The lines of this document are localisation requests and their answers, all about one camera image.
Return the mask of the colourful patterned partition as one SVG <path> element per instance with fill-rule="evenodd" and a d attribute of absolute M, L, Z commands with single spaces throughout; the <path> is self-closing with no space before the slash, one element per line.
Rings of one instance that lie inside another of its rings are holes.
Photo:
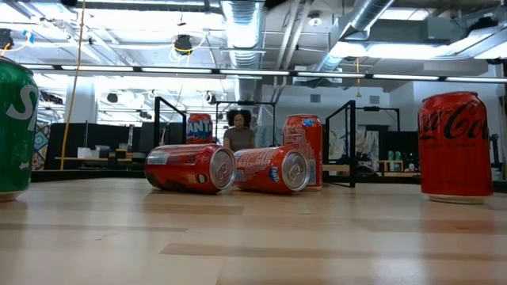
<path fill-rule="evenodd" d="M 37 123 L 34 132 L 32 171 L 43 170 L 50 139 L 51 126 Z"/>

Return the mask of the red Coca-Cola can, black script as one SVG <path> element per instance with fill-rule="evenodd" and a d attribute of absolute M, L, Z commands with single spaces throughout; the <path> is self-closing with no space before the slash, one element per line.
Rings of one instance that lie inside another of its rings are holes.
<path fill-rule="evenodd" d="M 487 110 L 476 92 L 425 98 L 417 133 L 421 191 L 430 200 L 483 204 L 492 196 Z"/>

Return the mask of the black ceiling device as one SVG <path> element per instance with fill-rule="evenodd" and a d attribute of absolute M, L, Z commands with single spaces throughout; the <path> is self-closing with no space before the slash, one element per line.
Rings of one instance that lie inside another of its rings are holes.
<path fill-rule="evenodd" d="M 13 47 L 13 38 L 11 30 L 8 28 L 0 28 L 0 51 L 9 50 Z"/>

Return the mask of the black metal frame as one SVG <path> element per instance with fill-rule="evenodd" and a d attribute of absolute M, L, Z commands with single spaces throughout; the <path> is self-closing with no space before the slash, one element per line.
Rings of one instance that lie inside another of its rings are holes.
<path fill-rule="evenodd" d="M 401 116 L 400 116 L 400 109 L 399 108 L 383 108 L 383 107 L 378 107 L 378 106 L 365 106 L 365 107 L 359 107 L 359 108 L 356 107 L 356 111 L 357 110 L 362 110 L 365 112 L 385 111 L 385 113 L 388 115 L 390 115 L 389 111 L 393 111 L 396 113 L 396 118 L 395 119 L 392 118 L 396 122 L 396 131 L 401 131 L 401 122 L 400 122 Z"/>

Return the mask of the small wooden shelf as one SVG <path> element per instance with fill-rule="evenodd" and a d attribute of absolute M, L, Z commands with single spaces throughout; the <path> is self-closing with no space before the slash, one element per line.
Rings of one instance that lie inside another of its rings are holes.
<path fill-rule="evenodd" d="M 379 172 L 382 177 L 402 177 L 405 174 L 404 163 L 401 160 L 380 160 Z"/>

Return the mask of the green Sprite can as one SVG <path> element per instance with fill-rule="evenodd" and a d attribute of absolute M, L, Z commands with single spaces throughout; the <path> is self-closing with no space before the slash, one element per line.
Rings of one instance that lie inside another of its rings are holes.
<path fill-rule="evenodd" d="M 33 72 L 0 56 L 0 202 L 29 187 L 39 96 Z"/>

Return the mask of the red coca-cola can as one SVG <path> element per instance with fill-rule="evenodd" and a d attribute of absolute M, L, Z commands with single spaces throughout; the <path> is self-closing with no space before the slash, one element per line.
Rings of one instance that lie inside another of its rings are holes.
<path fill-rule="evenodd" d="M 430 200 L 483 204 L 492 196 L 487 110 L 476 92 L 425 98 L 417 133 L 421 191 Z"/>
<path fill-rule="evenodd" d="M 206 195 L 229 188 L 235 170 L 232 151 L 214 143 L 158 146 L 144 165 L 146 179 L 157 189 Z"/>

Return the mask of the black bar with light strips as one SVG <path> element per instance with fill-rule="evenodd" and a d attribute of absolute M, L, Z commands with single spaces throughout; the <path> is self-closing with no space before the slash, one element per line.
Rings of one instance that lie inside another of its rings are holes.
<path fill-rule="evenodd" d="M 337 78 L 360 80 L 388 80 L 388 81 L 414 81 L 414 82 L 462 82 L 471 84 L 503 84 L 507 85 L 507 78 L 499 77 L 472 77 L 472 76 L 444 76 L 419 74 L 377 74 L 377 73 L 351 73 L 351 72 L 320 72 L 297 70 L 249 70 L 249 69 L 219 69 L 219 68 L 192 68 L 192 67 L 146 67 L 146 66 L 77 66 L 77 65 L 48 65 L 23 63 L 34 72 L 41 74 L 70 74 L 73 71 L 81 75 L 104 76 L 145 76 L 145 77 L 226 77 L 236 76 L 241 79 L 257 79 L 261 77 L 283 78 Z"/>

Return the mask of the silver ventilation duct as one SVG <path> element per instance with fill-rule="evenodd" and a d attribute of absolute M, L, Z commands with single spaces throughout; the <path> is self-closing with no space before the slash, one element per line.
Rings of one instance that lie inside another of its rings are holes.
<path fill-rule="evenodd" d="M 226 25 L 227 46 L 231 67 L 239 70 L 258 70 L 261 67 L 262 0 L 221 1 Z M 261 79 L 233 76 L 236 101 L 261 101 Z"/>
<path fill-rule="evenodd" d="M 330 49 L 316 64 L 314 71 L 332 72 L 344 58 L 352 57 L 348 40 L 367 40 L 371 27 L 394 2 L 356 0 L 351 12 L 334 21 L 330 30 Z"/>

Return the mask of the black partition panel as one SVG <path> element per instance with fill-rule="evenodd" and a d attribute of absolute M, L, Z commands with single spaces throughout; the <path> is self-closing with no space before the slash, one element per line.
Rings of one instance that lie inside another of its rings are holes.
<path fill-rule="evenodd" d="M 379 133 L 379 160 L 389 160 L 388 151 L 400 151 L 405 172 L 419 171 L 418 135 L 416 131 L 382 131 Z"/>
<path fill-rule="evenodd" d="M 63 145 L 63 136 L 65 130 L 64 123 L 54 123 L 50 127 L 48 141 L 48 150 L 46 153 L 44 169 L 59 169 L 61 148 Z M 183 123 L 160 123 L 159 141 L 164 134 L 164 143 L 169 145 L 186 144 L 186 134 L 183 135 Z M 70 158 L 78 157 L 79 147 L 88 147 L 95 150 L 96 146 L 108 146 L 109 150 L 120 149 L 120 145 L 128 144 L 130 138 L 130 127 L 113 126 L 95 123 L 70 123 L 67 144 L 65 150 L 64 169 L 78 169 L 84 165 L 107 165 L 108 162 L 100 161 L 78 161 Z M 118 158 L 117 168 L 133 167 L 141 169 L 148 153 L 154 149 L 154 123 L 143 123 L 142 127 L 133 127 L 132 132 L 132 153 L 141 153 L 140 156 L 134 155 L 131 162 L 120 161 Z"/>

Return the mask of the person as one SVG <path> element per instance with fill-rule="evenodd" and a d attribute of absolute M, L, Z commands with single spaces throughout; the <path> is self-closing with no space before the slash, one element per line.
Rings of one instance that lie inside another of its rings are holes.
<path fill-rule="evenodd" d="M 223 135 L 223 145 L 233 152 L 255 147 L 255 133 L 250 128 L 251 112 L 230 110 L 227 113 L 229 128 Z"/>

